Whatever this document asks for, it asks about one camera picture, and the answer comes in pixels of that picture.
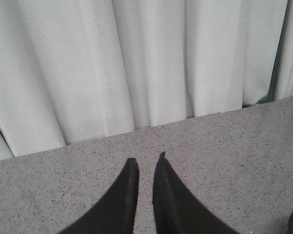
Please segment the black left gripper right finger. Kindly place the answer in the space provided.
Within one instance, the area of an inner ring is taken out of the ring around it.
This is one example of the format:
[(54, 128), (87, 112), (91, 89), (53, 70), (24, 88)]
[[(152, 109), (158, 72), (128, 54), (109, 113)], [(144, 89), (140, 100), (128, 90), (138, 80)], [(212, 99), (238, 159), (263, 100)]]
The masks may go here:
[(154, 171), (153, 211), (158, 234), (235, 234), (189, 191), (166, 153), (161, 152)]

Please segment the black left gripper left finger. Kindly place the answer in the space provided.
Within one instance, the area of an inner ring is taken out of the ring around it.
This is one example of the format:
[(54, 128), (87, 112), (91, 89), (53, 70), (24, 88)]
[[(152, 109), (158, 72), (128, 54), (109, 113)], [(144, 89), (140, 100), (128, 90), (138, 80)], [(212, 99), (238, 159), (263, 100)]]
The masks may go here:
[(139, 188), (139, 166), (128, 158), (116, 180), (101, 199), (62, 234), (133, 233)]

